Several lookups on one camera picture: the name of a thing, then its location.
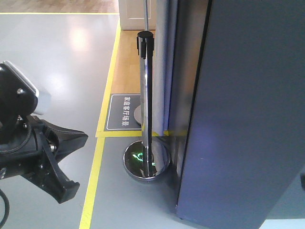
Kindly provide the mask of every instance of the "yellow floor line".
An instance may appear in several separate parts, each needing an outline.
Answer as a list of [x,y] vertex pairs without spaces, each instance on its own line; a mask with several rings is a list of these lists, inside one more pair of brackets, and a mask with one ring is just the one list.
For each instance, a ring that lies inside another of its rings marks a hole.
[[109,99],[110,99],[110,94],[111,94],[111,87],[112,87],[112,82],[113,82],[113,77],[114,77],[115,62],[116,62],[116,57],[117,57],[118,49],[119,49],[120,35],[121,35],[121,27],[120,27],[120,22],[118,22],[114,45],[113,45],[113,52],[112,52],[112,56],[111,56],[110,68],[109,68],[109,72],[108,72],[108,78],[107,78],[104,98],[103,98],[102,107],[101,107],[101,114],[100,114],[99,123],[97,126],[97,132],[103,132],[104,127],[105,127]]
[[119,13],[43,13],[43,12],[0,12],[0,15],[118,15]]
[[[115,35],[115,40],[114,40],[114,45],[113,45],[113,51],[112,51],[112,56],[111,56],[109,72],[108,72],[107,84],[106,84],[104,98],[103,98],[103,102],[102,102],[102,111],[103,111],[103,107],[106,107],[106,109],[105,109],[106,113],[107,113],[107,108],[108,108],[108,103],[109,103],[109,98],[110,98],[111,84],[112,84],[112,80],[113,80],[113,72],[114,72],[114,67],[115,67],[117,51],[118,51],[120,32],[121,32],[121,27],[120,27],[120,21],[119,21],[118,25],[117,25],[117,30],[116,30],[116,35]],[[102,111],[101,111],[100,119],[104,118],[102,116],[103,115]],[[95,152],[94,152],[94,158],[93,158],[86,198],[85,198],[84,207],[82,210],[79,229],[90,229],[95,194],[96,194],[97,184],[99,181],[99,174],[100,174],[100,169],[101,169],[104,145],[105,145],[105,138],[98,137]]]
[[91,168],[86,199],[81,215],[80,229],[89,229],[91,225],[93,206],[94,206],[97,184],[99,181],[104,145],[105,145],[105,138],[104,137],[98,138],[94,152],[93,164]]
[[140,130],[135,131],[98,131],[96,137],[140,137]]

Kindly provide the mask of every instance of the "chrome pole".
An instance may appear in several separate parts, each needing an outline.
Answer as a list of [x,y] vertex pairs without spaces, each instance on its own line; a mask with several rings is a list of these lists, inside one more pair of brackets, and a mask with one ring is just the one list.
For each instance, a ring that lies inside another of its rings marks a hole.
[[153,125],[153,33],[138,33],[141,81],[141,127],[143,168],[146,176],[152,176],[152,125]]
[[127,172],[140,180],[152,180],[162,174],[170,163],[164,145],[153,141],[153,33],[148,31],[147,0],[144,0],[145,31],[137,36],[140,57],[141,126],[142,140],[132,143],[125,151],[124,166]]
[[147,7],[147,0],[143,0],[144,2],[144,20],[145,20],[145,30],[148,31],[148,7]]

